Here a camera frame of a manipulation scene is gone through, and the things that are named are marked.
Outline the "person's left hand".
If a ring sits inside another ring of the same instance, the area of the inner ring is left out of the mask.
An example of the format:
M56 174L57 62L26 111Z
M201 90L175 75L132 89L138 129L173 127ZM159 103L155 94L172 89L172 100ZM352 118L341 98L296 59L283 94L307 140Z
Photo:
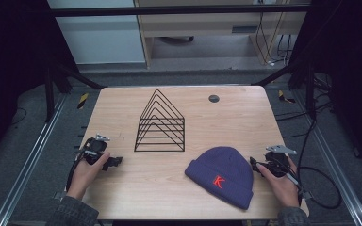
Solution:
M94 181L109 158L110 153L103 153L93 165L90 165L85 159L81 159L74 170L67 195L81 201L87 188Z

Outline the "black horizontal frame bar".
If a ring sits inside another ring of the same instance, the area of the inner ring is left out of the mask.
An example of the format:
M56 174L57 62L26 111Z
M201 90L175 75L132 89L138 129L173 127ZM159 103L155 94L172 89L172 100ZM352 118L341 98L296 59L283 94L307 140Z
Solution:
M63 8L49 9L46 14L55 17L128 16L128 15L173 15L213 13L257 13L257 12L305 12L310 4L298 5L224 5L224 6L171 6L133 8Z

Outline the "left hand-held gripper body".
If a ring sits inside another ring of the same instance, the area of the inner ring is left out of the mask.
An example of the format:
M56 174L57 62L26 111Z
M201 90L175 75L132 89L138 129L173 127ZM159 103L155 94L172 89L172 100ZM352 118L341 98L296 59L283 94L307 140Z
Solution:
M88 138L78 151L76 160L85 159L90 165L93 165L103 155L108 141L110 141L109 137L104 137L100 134Z

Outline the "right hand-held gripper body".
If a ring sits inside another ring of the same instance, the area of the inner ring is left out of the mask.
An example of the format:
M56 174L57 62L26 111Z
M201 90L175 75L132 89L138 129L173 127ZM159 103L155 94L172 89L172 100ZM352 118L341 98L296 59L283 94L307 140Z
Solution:
M288 162L287 155L295 155L297 152L285 147L284 145L275 145L267 147L268 151L265 154L265 167L277 178L283 177L287 174L294 175L294 171L291 169Z

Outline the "light wooden desk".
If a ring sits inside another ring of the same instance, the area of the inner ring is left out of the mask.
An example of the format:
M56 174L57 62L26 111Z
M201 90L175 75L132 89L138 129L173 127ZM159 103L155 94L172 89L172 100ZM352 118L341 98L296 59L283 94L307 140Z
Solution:
M310 0L133 0L137 7L208 5L289 5ZM303 12L213 13L140 15L142 46L147 64L151 64L154 39L160 37L196 37L204 35L247 35L253 42L259 62L275 60L272 52L280 35L297 35L303 25Z

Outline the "aluminium rail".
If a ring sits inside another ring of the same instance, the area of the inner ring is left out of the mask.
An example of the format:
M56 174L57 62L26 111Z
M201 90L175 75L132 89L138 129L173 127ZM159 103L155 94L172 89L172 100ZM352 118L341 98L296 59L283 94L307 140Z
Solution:
M354 224L356 226L362 226L362 203L356 195L354 188L346 176L342 166L340 166L335 158L319 122L317 122L317 125L313 130L313 136L323 161L340 190L342 200L345 203Z
M16 208L18 201L22 197L25 187L29 181L29 178L36 167L41 153L43 152L45 145L55 128L58 118L62 112L63 106L66 102L67 94L59 94L58 100L54 105L54 112L49 121L47 121L41 132L35 141L30 154L28 155L25 163L20 170L13 186L11 187L5 201L0 207L0 226L7 226L14 209Z

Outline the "purple knit beanie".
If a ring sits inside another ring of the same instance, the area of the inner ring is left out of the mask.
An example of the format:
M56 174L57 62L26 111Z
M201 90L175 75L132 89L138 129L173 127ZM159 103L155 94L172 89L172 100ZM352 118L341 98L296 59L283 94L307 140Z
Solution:
M192 160L185 174L216 198L247 210L253 193L253 171L232 147L214 147Z

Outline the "black frame strut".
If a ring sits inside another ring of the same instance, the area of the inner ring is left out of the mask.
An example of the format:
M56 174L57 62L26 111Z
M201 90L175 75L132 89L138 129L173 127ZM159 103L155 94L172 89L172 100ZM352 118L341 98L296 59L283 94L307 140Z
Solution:
M53 119L55 113L54 106L54 89L56 85L60 93L69 93L72 90L67 77L70 76L79 82L89 86L93 89L103 89L103 85L93 82L89 78L83 76L81 73L77 73L74 70L60 64L55 61L49 61L44 66L44 85L45 85L45 97L46 97L46 122Z
M315 120L316 110L314 102L314 67L310 59L295 60L270 76L255 82L254 86L267 86L271 81L274 81L287 73L291 73L291 77L288 80L288 86L291 89L296 89L301 86L302 83L305 83L305 109L309 117L312 120Z

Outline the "white cabinet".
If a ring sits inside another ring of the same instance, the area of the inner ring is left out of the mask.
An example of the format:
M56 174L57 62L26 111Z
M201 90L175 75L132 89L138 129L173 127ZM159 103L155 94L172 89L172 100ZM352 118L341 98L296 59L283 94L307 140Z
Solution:
M128 8L133 0L47 0L51 9ZM136 16L57 17L78 65L144 63Z

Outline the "person's right hand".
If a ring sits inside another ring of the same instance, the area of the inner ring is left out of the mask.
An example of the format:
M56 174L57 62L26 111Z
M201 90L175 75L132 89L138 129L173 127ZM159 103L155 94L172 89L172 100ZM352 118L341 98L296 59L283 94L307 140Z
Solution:
M287 177L275 177L268 169L261 173L271 186L273 194L283 207L299 207L298 188Z

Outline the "yellow black striped tape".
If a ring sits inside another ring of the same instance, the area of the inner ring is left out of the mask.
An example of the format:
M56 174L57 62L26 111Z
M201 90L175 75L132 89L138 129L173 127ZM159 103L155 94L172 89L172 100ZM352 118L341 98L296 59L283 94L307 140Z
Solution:
M81 95L80 100L79 100L78 105L77 105L77 109L82 109L83 108L83 106L85 105L88 97L89 97L88 93L83 93Z
M295 99L287 98L282 90L278 90L278 99L282 102L294 104L296 103Z

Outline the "black curtain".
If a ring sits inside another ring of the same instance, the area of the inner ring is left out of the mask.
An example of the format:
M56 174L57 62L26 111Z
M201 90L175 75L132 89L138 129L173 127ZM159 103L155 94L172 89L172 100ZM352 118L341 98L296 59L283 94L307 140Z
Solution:
M78 70L57 20L26 15L49 8L48 0L0 0L0 141L17 112L19 96L44 83L41 52L33 40L41 39L58 63Z
M310 0L292 59L310 57L362 153L362 0Z

